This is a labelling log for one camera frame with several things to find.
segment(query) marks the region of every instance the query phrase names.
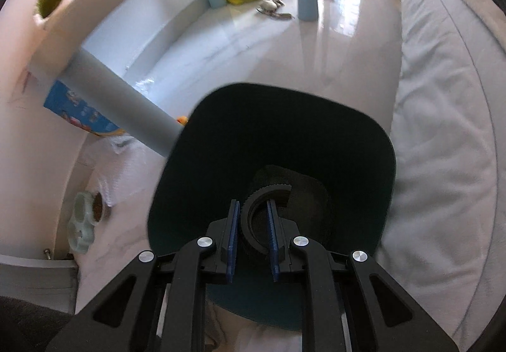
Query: orange object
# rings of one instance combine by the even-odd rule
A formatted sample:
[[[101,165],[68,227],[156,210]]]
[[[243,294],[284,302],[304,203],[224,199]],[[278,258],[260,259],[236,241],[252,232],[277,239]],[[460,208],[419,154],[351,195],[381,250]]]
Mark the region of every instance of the orange object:
[[[180,116],[176,120],[183,126],[185,126],[188,123],[188,118],[185,116]]]

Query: dark green bowl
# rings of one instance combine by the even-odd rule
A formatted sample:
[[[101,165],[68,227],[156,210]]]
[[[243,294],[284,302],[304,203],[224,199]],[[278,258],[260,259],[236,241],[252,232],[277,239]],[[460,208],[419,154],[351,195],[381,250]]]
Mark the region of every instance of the dark green bowl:
[[[292,205],[299,211],[303,235],[330,251],[374,253],[395,178],[394,150],[386,133],[347,106],[247,83],[212,92],[193,111],[151,205],[151,248],[163,255],[203,236],[210,222],[227,216],[231,199],[244,203],[262,179],[259,173],[264,173],[264,183],[278,183],[275,177],[268,179],[265,173],[272,171],[266,167],[277,168],[274,172],[286,168],[299,181],[293,202],[309,199],[304,210]],[[308,188],[304,179],[312,179]],[[315,228],[308,219],[317,212],[320,227]],[[299,285],[274,284],[269,269],[241,250],[233,284],[207,287],[209,299],[219,306],[286,329],[300,328],[300,294]]]

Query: silver screw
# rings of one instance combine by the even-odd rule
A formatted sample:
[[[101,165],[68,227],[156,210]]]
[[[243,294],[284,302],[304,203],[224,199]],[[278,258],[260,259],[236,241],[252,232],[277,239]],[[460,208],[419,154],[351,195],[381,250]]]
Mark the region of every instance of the silver screw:
[[[309,239],[307,239],[305,236],[296,236],[293,239],[293,243],[297,246],[306,246],[309,243]]]
[[[206,248],[208,246],[211,246],[212,244],[213,244],[213,240],[208,236],[201,237],[197,241],[197,245],[199,245],[201,248]]]
[[[143,263],[151,262],[155,258],[155,254],[151,251],[144,251],[139,254],[139,260]]]
[[[355,251],[352,256],[357,262],[365,262],[367,260],[367,254],[364,251]]]

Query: small toy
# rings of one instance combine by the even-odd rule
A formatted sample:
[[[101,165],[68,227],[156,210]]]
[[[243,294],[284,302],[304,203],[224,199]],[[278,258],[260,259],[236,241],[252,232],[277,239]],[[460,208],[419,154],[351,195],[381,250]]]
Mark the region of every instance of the small toy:
[[[261,14],[274,17],[274,19],[290,20],[293,18],[292,14],[288,13],[277,13],[280,7],[283,7],[284,3],[281,0],[263,0],[260,5],[256,7],[257,11]]]

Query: white fabric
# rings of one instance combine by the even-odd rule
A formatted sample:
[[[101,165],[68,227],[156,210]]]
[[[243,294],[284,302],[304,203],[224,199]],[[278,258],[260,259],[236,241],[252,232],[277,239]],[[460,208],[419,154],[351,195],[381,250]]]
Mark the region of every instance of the white fabric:
[[[401,2],[397,180],[378,260],[467,350],[506,292],[506,18],[491,0]]]
[[[264,325],[242,329],[234,352],[300,352],[302,335]]]

